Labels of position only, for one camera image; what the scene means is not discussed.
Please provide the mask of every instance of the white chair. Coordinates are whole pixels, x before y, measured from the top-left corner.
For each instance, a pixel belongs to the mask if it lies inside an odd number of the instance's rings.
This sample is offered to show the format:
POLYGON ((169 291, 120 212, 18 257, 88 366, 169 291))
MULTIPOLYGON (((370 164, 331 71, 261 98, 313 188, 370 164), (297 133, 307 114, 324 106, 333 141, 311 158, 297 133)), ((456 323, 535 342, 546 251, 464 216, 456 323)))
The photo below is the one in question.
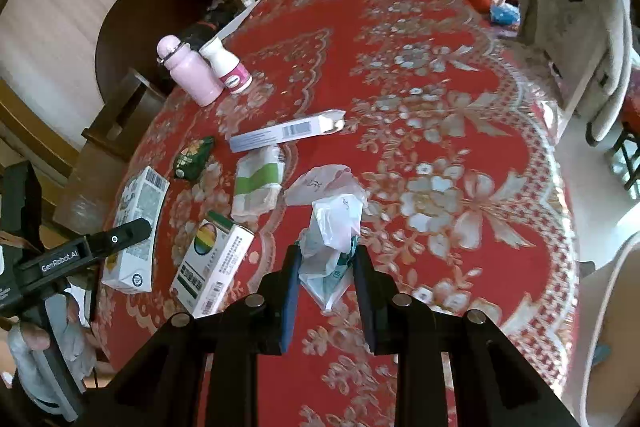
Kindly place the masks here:
POLYGON ((526 47, 516 46, 513 52, 537 65, 529 80, 556 99, 554 121, 547 123, 552 137, 560 139, 576 110, 589 123, 589 141, 602 140, 620 112, 629 81, 630 0, 519 2, 517 39, 526 47), (559 75, 549 70, 550 62, 559 75))
POLYGON ((580 281, 578 341, 562 401, 582 427, 622 425, 640 391, 639 280, 640 232, 610 263, 580 281), (593 367, 598 343, 611 353, 593 367))

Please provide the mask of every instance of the red tablecloth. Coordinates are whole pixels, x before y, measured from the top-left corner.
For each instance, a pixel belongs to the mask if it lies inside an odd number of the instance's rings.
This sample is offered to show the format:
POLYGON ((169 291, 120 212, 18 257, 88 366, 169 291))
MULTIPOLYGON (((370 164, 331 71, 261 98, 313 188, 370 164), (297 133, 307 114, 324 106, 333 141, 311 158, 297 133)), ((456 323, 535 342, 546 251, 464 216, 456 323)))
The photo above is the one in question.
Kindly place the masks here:
MULTIPOLYGON (((574 334, 572 219, 527 84, 479 17, 463 0, 264 0, 256 13, 226 44, 253 73, 250 89, 206 108, 174 90, 130 163, 127 176, 152 165, 171 186, 153 291, 100 290, 94 326, 114 367, 177 310, 168 289, 196 224, 230 211, 241 155, 225 139, 341 108, 340 133, 281 146, 284 186, 316 166, 350 166, 369 197, 362 241, 376 267, 436 309, 484 310, 560 392, 574 334), (200 181, 174 179, 175 154, 207 135, 216 146, 200 181)), ((279 268, 310 214, 281 198, 250 223, 226 302, 279 268)), ((260 425, 391 426, 396 370, 367 352, 353 291, 322 314, 301 289, 289 352, 259 361, 260 425)))

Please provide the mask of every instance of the long white box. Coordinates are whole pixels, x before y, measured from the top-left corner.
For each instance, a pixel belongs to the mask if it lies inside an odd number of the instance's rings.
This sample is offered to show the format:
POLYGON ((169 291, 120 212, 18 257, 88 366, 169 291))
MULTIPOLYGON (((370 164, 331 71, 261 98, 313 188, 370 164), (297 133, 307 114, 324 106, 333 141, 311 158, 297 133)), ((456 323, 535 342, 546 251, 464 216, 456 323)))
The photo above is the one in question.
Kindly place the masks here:
POLYGON ((229 138, 231 152, 258 149, 267 145, 331 134, 344 127, 344 111, 330 109, 318 114, 279 123, 229 138))
POLYGON ((104 262, 102 283, 123 293, 151 291, 156 225, 169 182, 151 167, 127 182, 113 221, 114 227, 144 217, 151 235, 141 243, 110 255, 104 262))

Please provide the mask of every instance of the floor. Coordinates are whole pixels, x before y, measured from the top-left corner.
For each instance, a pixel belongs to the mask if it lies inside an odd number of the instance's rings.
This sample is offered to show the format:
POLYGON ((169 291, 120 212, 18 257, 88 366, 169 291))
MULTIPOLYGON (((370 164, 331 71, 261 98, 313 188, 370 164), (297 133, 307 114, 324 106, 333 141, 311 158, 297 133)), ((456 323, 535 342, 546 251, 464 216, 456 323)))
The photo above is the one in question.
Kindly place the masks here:
POLYGON ((585 141, 584 130, 584 122, 572 118, 556 147, 556 158, 572 200, 580 261, 593 261, 598 269, 640 230, 640 204, 625 191, 605 156, 620 127, 596 148, 585 141))

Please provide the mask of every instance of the label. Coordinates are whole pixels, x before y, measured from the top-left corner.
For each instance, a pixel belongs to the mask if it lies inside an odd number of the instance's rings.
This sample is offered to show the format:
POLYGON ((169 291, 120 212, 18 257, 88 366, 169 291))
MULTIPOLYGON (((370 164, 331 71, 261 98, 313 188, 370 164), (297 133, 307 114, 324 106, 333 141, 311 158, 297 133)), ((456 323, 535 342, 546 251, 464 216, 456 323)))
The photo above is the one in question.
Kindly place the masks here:
POLYGON ((42 273, 46 273, 49 270, 53 270, 54 268, 57 268, 59 266, 63 266, 67 263, 71 263, 72 261, 79 259, 79 257, 80 257, 80 254, 78 253, 78 250, 72 250, 66 255, 61 255, 57 259, 52 259, 50 263, 41 264, 40 269, 42 270, 42 273))
POLYGON ((226 89, 231 91, 232 94, 245 90, 251 80, 251 75, 242 65, 242 62, 238 62, 235 68, 220 77, 220 81, 224 82, 226 89))

